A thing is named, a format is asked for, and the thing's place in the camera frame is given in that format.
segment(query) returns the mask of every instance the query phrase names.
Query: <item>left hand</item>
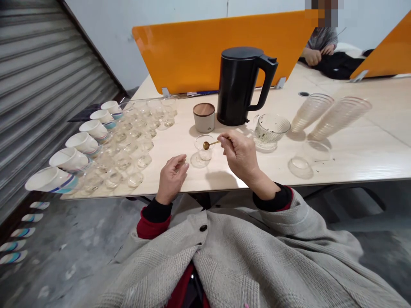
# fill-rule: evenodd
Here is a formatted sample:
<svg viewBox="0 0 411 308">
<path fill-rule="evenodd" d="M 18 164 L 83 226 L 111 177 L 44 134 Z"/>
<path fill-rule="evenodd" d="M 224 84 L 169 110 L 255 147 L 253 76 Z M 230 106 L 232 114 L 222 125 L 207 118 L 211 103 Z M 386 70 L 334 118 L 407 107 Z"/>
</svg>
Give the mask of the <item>left hand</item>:
<svg viewBox="0 0 411 308">
<path fill-rule="evenodd" d="M 322 51 L 321 54 L 328 54 L 332 56 L 334 54 L 334 44 L 326 46 Z"/>
<path fill-rule="evenodd" d="M 169 205 L 180 192 L 190 165 L 185 162 L 187 155 L 170 158 L 160 173 L 160 184 L 155 197 L 158 203 Z"/>
</svg>

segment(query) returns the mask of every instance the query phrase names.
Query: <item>orange desk divider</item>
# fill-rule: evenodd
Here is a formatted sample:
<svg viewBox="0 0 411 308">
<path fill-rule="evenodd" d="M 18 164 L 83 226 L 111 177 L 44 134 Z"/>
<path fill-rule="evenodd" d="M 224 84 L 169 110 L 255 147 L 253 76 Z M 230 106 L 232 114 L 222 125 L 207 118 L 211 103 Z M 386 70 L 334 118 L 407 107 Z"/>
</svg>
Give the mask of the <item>orange desk divider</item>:
<svg viewBox="0 0 411 308">
<path fill-rule="evenodd" d="M 352 73 L 368 70 L 365 78 L 411 73 L 411 11 Z"/>
<path fill-rule="evenodd" d="M 277 58 L 272 85 L 289 77 L 314 27 L 305 11 L 156 24 L 133 28 L 133 35 L 159 93 L 218 90 L 221 52 L 261 48 Z M 262 86 L 260 70 L 256 86 Z"/>
</svg>

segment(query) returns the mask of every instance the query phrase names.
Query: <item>wooden lid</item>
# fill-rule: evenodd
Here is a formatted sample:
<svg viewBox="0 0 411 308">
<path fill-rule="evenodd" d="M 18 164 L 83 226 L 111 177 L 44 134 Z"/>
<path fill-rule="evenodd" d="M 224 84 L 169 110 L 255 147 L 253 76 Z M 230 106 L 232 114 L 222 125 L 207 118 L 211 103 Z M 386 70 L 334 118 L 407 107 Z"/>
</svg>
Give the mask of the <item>wooden lid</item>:
<svg viewBox="0 0 411 308">
<path fill-rule="evenodd" d="M 211 105 L 210 103 L 201 103 L 197 104 L 193 108 L 193 112 L 196 116 L 210 116 L 214 113 L 215 107 Z"/>
</svg>

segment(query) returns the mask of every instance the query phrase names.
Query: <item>black sleeve cuff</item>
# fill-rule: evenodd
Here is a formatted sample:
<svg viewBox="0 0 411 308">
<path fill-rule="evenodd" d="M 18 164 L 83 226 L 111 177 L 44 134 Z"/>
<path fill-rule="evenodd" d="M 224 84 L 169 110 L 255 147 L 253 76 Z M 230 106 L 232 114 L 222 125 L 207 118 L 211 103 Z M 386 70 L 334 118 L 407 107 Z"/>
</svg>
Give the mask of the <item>black sleeve cuff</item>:
<svg viewBox="0 0 411 308">
<path fill-rule="evenodd" d="M 164 205 L 158 203 L 154 198 L 153 201 L 151 201 L 151 203 L 144 209 L 143 217 L 153 223 L 165 222 L 171 215 L 172 207 L 172 203 L 170 203 L 170 205 Z"/>
<path fill-rule="evenodd" d="M 283 186 L 274 182 L 281 190 L 275 194 L 272 200 L 261 200 L 255 193 L 253 193 L 254 204 L 260 210 L 267 212 L 276 212 L 291 204 L 292 191 L 291 188 Z"/>
</svg>

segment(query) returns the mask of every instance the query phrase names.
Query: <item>kettle handle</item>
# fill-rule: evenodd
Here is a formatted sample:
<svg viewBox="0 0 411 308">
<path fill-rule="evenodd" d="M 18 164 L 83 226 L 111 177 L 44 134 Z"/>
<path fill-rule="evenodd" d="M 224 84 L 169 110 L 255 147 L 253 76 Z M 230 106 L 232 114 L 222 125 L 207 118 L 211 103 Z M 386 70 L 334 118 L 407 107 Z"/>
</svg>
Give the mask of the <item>kettle handle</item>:
<svg viewBox="0 0 411 308">
<path fill-rule="evenodd" d="M 270 58 L 266 55 L 256 58 L 256 61 L 257 66 L 265 72 L 265 79 L 257 105 L 250 105 L 248 111 L 260 110 L 264 106 L 278 66 L 276 58 Z"/>
</svg>

